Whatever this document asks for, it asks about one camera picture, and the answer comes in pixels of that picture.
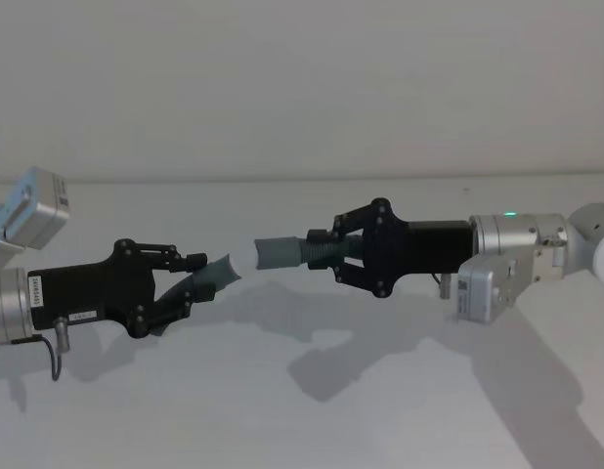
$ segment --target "black cable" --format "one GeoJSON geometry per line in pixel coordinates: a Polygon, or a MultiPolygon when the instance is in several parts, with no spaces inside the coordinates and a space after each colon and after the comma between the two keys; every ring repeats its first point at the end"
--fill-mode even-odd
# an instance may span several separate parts
{"type": "Polygon", "coordinates": [[[61,377],[61,371],[64,367],[64,362],[61,355],[55,354],[55,349],[53,349],[52,344],[46,337],[44,337],[43,335],[33,335],[28,339],[14,340],[12,344],[32,344],[36,342],[43,342],[44,344],[46,344],[46,347],[48,347],[48,352],[50,353],[50,367],[52,372],[52,380],[59,381],[59,378],[61,377]]]}

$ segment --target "ribbed hose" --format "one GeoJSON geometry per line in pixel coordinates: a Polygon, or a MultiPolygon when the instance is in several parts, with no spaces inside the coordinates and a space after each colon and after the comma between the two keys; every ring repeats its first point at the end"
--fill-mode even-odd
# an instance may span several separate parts
{"type": "Polygon", "coordinates": [[[357,234],[346,236],[338,244],[325,243],[313,244],[300,239],[300,253],[302,264],[317,262],[329,257],[363,258],[363,237],[357,234]]]}

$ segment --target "white table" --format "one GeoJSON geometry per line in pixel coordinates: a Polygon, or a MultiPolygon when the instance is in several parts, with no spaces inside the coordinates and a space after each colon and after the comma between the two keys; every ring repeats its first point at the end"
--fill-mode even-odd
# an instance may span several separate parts
{"type": "MultiPolygon", "coordinates": [[[[376,196],[405,220],[569,214],[604,200],[604,176],[69,194],[67,227],[14,265],[97,262],[121,237],[217,259],[376,196]]],[[[2,348],[0,467],[604,468],[604,286],[586,273],[533,286],[492,327],[452,314],[430,277],[381,301],[298,269],[232,285],[160,339],[74,327],[57,384],[42,346],[2,348]]]]}

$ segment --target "white label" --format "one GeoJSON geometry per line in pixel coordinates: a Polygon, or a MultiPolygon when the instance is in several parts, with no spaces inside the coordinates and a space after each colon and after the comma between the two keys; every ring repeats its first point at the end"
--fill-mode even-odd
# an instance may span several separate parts
{"type": "Polygon", "coordinates": [[[28,293],[30,294],[30,307],[43,308],[44,306],[44,289],[41,286],[41,277],[28,278],[28,293]]]}
{"type": "Polygon", "coordinates": [[[78,320],[94,320],[98,317],[98,313],[95,311],[86,311],[85,313],[74,313],[69,315],[70,322],[77,322],[78,320]]]}

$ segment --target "white wall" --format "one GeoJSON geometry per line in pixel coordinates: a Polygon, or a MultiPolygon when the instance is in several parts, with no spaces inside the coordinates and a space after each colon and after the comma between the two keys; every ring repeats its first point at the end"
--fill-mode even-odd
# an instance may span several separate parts
{"type": "Polygon", "coordinates": [[[604,170],[604,0],[0,0],[0,179],[604,170]]]}
{"type": "MultiPolygon", "coordinates": [[[[604,200],[604,176],[69,194],[69,224],[17,265],[102,260],[125,236],[215,259],[328,227],[380,195],[407,220],[569,214],[604,200]]],[[[58,384],[42,347],[3,348],[0,467],[604,469],[604,285],[585,274],[535,285],[492,327],[452,312],[429,277],[380,301],[299,269],[231,286],[161,339],[74,327],[58,384]]]]}

